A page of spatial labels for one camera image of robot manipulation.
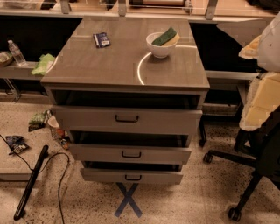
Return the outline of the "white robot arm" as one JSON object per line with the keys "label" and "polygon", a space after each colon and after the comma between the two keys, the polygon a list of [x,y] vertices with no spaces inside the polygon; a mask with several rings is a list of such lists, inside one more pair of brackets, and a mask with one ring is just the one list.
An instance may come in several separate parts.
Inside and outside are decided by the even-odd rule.
{"label": "white robot arm", "polygon": [[280,105],[280,13],[260,36],[240,50],[239,56],[257,59],[257,65],[265,70],[251,81],[241,113],[240,128],[252,131],[260,128]]}

